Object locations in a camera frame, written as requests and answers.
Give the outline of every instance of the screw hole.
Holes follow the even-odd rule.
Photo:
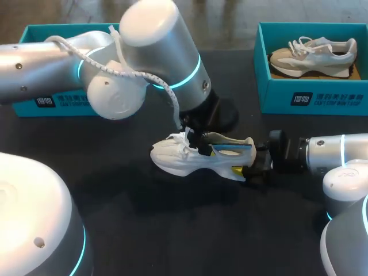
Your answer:
[[[44,248],[45,247],[45,241],[42,238],[40,238],[40,237],[35,238],[34,241],[33,241],[33,243],[38,248]]]

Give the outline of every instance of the white shoelace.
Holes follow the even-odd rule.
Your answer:
[[[198,148],[191,148],[190,142],[187,138],[190,128],[186,127],[185,132],[173,133],[168,138],[173,138],[175,142],[179,144],[179,153],[185,158],[189,152],[198,152]]]
[[[317,47],[306,47],[303,42],[301,42],[302,39],[308,39],[309,41],[311,41],[312,39],[310,39],[309,37],[306,36],[301,36],[299,37],[299,43],[294,40],[293,43],[291,41],[289,41],[288,45],[290,47],[290,49],[292,50],[293,56],[300,56],[302,53],[306,54],[307,52],[309,53],[314,53],[316,52],[316,49],[319,48],[323,48],[326,47],[326,45],[321,45],[321,46],[317,46]]]

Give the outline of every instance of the shoe box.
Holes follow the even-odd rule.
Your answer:
[[[299,37],[356,40],[358,54],[349,78],[309,72],[298,79],[270,69],[268,56]],[[368,29],[366,24],[260,22],[254,69],[262,113],[368,116]]]
[[[92,30],[109,33],[109,26],[118,29],[118,24],[60,24],[60,25],[28,25],[20,39],[20,43],[42,42],[49,36],[64,38],[77,36]],[[45,95],[30,101],[13,104],[19,117],[58,117],[58,116],[97,116],[91,108],[84,90],[60,92]]]

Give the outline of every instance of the white sneaker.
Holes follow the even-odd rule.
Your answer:
[[[357,42],[333,42],[324,37],[312,40],[300,37],[299,43],[289,42],[290,48],[279,49],[272,53],[270,64],[281,73],[292,77],[301,77],[309,71],[318,71],[338,78],[350,76],[349,67],[357,56]]]
[[[185,177],[200,168],[209,168],[221,177],[245,181],[241,169],[252,166],[256,149],[252,138],[235,140],[218,133],[208,133],[204,140],[210,144],[209,155],[200,154],[191,148],[187,138],[190,129],[171,134],[167,139],[154,144],[152,161],[167,173]]]

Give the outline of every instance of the logo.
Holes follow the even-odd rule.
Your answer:
[[[313,97],[312,92],[295,92],[290,105],[307,106]]]
[[[55,103],[52,97],[38,97],[34,99],[34,101],[39,108],[54,108],[55,107]]]

